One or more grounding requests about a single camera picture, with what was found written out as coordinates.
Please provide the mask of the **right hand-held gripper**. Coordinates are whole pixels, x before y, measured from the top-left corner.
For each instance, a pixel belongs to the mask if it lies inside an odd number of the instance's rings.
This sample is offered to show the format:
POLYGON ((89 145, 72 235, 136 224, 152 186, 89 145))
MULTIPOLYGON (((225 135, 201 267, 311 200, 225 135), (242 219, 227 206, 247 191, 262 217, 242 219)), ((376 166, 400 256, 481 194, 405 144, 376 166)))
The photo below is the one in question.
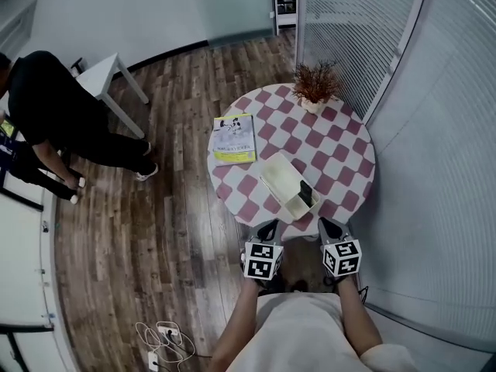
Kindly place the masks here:
POLYGON ((362 260, 362 250, 348 226, 334 219, 320 217, 318 220, 322 264, 325 268, 324 282, 340 282, 357 274, 362 260))

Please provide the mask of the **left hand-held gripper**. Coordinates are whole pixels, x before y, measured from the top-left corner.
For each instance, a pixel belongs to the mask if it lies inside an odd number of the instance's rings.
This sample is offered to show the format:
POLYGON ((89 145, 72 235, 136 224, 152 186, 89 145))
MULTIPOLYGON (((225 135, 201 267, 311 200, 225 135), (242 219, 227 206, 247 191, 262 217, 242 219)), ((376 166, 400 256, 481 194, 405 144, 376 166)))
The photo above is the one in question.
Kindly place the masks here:
POLYGON ((279 273, 284 247, 279 219, 253 227, 241 253, 243 276, 262 288, 279 288, 284 280, 279 273))

